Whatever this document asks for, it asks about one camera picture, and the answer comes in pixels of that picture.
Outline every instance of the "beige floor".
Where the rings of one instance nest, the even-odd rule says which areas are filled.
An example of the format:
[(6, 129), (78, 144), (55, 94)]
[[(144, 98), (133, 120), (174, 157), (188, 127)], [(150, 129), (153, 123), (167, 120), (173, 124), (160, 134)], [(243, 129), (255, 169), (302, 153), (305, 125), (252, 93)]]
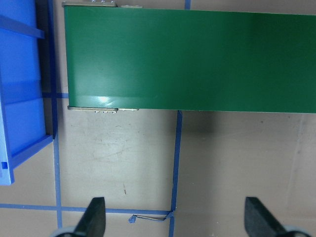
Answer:
[[(45, 15), (45, 0), (37, 0)], [(58, 92), (67, 93), (62, 0), (55, 0)], [(118, 0), (118, 5), (183, 9), (184, 0)], [(316, 14), (313, 0), (191, 0), (191, 9)], [(44, 19), (39, 23), (45, 27)], [(40, 43), (42, 49), (46, 42)], [(42, 58), (43, 91), (49, 92)], [(52, 133), (50, 99), (44, 100)], [(176, 111), (116, 115), (67, 110), (58, 99), (61, 200), (85, 207), (105, 196), (107, 208), (169, 210)], [(183, 112), (176, 237), (245, 237), (243, 202), (258, 196), (284, 224), (316, 235), (316, 115)], [(0, 203), (56, 205), (53, 146), (15, 170)], [(63, 212), (63, 224), (82, 215)], [(169, 222), (107, 214), (105, 236), (166, 237)], [(56, 212), (0, 209), (1, 236), (49, 236)]]

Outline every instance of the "floor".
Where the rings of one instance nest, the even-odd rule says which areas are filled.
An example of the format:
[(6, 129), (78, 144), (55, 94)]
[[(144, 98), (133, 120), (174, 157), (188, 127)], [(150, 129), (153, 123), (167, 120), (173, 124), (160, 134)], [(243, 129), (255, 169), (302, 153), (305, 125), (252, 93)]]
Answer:
[[(46, 130), (56, 137), (15, 170), (12, 186), (0, 187), (1, 234), (49, 236), (58, 227), (75, 225), (90, 200), (102, 196), (107, 208), (105, 236), (245, 237), (244, 198), (257, 196), (283, 224), (316, 235), (316, 115), (68, 111), (62, 0), (52, 2), (56, 81), (47, 60), (46, 1), (37, 0), (37, 7), (38, 28), (46, 31), (47, 38), (39, 42)], [(316, 14), (312, 0), (118, 0), (117, 4)], [(170, 219), (128, 222), (132, 214), (163, 217), (175, 205), (171, 223)]]

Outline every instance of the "blue tape line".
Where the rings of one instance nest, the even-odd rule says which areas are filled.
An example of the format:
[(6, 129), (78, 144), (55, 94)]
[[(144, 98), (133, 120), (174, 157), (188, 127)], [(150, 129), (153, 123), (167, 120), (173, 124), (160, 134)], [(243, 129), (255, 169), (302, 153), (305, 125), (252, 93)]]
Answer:
[[(62, 211), (78, 211), (85, 212), (85, 207), (62, 206)], [(106, 213), (117, 214), (144, 214), (144, 215), (168, 215), (170, 211), (162, 210), (138, 210), (138, 209), (112, 209), (106, 208)]]
[(184, 9), (185, 10), (190, 10), (191, 9), (191, 0), (185, 0)]
[(57, 91), (56, 91), (56, 64), (55, 64), (55, 40), (54, 40), (54, 11), (53, 0), (48, 1), (48, 32), (49, 32), (49, 65), (51, 86), (51, 109), (53, 119), (54, 138), (54, 167), (55, 167), (55, 191), (57, 227), (62, 228), (61, 191), (60, 191), (60, 167), (59, 167), (59, 142), (58, 142), (58, 113), (57, 113)]
[(173, 187), (172, 187), (172, 198), (171, 198), (171, 211), (176, 210), (176, 203), (177, 203), (181, 133), (182, 133), (182, 112), (180, 110), (178, 110), (176, 139), (175, 139), (175, 147), (174, 147), (173, 180), (172, 180)]
[(57, 209), (56, 206), (5, 204), (5, 203), (0, 203), (0, 208), (25, 209), (25, 210), (45, 210), (45, 211), (56, 211), (56, 209)]
[[(10, 209), (28, 209), (28, 210), (48, 210), (56, 211), (57, 206), (44, 206), (44, 205), (24, 205), (24, 204), (7, 204), (0, 203), (0, 208), (10, 208)], [(73, 212), (85, 212), (86, 207), (74, 207), (74, 206), (61, 206), (62, 211), (73, 211)], [(147, 215), (170, 215), (170, 211), (163, 210), (138, 210), (138, 209), (113, 209), (106, 208), (106, 213), (116, 213), (116, 214), (147, 214)]]
[(136, 221), (136, 216), (135, 215), (132, 215), (129, 219), (128, 219), (128, 222), (129, 223), (135, 223)]
[(174, 235), (174, 225), (175, 225), (175, 218), (170, 218), (170, 224), (169, 224), (169, 237), (173, 237)]
[(44, 38), (44, 31), (41, 31), (32, 26), (28, 26), (22, 22), (13, 20), (9, 17), (0, 15), (0, 29), (4, 29), (7, 31), (13, 31), (16, 33), (20, 33), (26, 36), (32, 36), (39, 39)]
[[(42, 93), (43, 98), (52, 98), (51, 93), (44, 92)], [(68, 99), (68, 93), (56, 93), (56, 98), (57, 99)]]

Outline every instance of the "metal bracket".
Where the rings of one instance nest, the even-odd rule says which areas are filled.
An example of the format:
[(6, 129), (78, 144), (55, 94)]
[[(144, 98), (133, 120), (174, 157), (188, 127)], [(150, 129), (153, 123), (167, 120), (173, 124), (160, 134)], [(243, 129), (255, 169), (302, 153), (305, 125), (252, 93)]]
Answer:
[(104, 0), (97, 2), (97, 1), (91, 1), (91, 2), (62, 2), (62, 7), (65, 6), (106, 6), (106, 7), (117, 7), (117, 4), (115, 1), (111, 2), (105, 2)]
[(103, 112), (105, 113), (112, 113), (116, 114), (119, 110), (121, 111), (138, 111), (139, 109), (118, 109), (118, 108), (90, 108), (90, 107), (67, 107), (68, 110), (75, 110), (75, 111), (94, 111), (95, 113)]

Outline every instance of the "blue crate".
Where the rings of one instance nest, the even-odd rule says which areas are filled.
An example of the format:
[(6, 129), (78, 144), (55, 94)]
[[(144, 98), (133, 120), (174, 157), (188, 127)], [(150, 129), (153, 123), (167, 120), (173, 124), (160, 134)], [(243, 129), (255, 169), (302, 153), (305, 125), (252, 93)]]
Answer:
[(0, 185), (52, 142), (46, 135), (34, 0), (0, 0)]

